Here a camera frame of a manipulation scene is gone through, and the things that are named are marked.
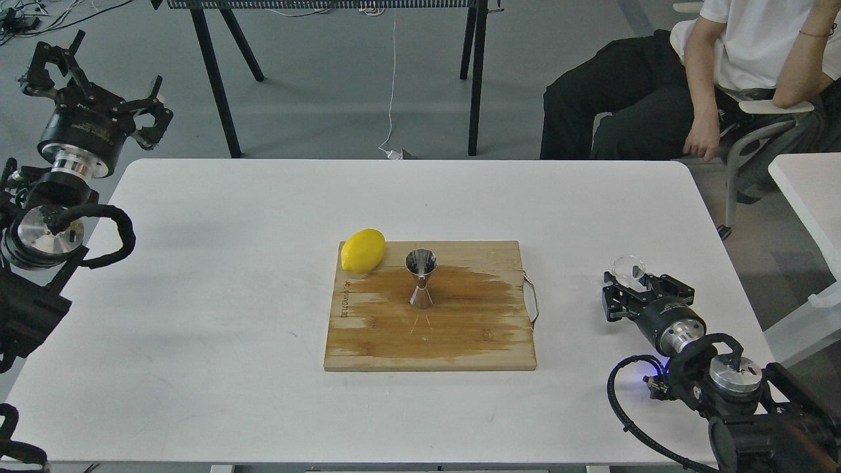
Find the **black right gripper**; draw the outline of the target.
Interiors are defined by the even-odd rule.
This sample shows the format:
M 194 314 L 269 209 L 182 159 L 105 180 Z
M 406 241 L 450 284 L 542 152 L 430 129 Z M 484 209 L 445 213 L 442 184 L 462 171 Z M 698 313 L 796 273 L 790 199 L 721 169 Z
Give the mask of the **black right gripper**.
M 675 357 L 690 342 L 706 335 L 706 323 L 691 309 L 696 290 L 664 273 L 645 273 L 636 290 L 618 281 L 612 272 L 604 272 L 602 306 L 607 321 L 628 318 L 658 353 Z

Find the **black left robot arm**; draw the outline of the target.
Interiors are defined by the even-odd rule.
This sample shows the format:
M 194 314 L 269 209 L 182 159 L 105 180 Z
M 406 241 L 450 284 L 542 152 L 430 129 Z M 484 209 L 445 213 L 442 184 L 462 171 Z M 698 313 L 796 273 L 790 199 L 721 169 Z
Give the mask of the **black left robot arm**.
M 2 172 L 2 372 L 25 359 L 57 328 L 72 303 L 61 296 L 78 267 L 98 269 L 129 257 L 129 216 L 99 203 L 90 182 L 114 173 L 129 138 L 152 150 L 173 114 L 158 93 L 126 100 L 90 81 L 76 62 L 85 32 L 69 46 L 39 42 L 19 78 L 23 94 L 51 99 L 39 138 L 45 168 L 9 158 Z

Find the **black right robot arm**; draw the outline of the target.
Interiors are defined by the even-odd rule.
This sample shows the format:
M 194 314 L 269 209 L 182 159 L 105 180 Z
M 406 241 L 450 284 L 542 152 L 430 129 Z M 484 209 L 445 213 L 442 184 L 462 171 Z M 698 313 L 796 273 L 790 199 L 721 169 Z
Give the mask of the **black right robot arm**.
M 707 332 L 691 308 L 694 288 L 669 275 L 639 273 L 642 290 L 604 273 L 603 307 L 608 321 L 633 321 L 656 354 L 637 354 L 610 372 L 610 407 L 648 448 L 696 472 L 708 465 L 675 454 L 646 434 L 622 409 L 616 395 L 618 371 L 649 363 L 644 377 L 650 397 L 680 400 L 708 422 L 718 472 L 838 472 L 839 418 L 813 397 L 781 363 L 760 367 L 744 356 L 733 336 Z

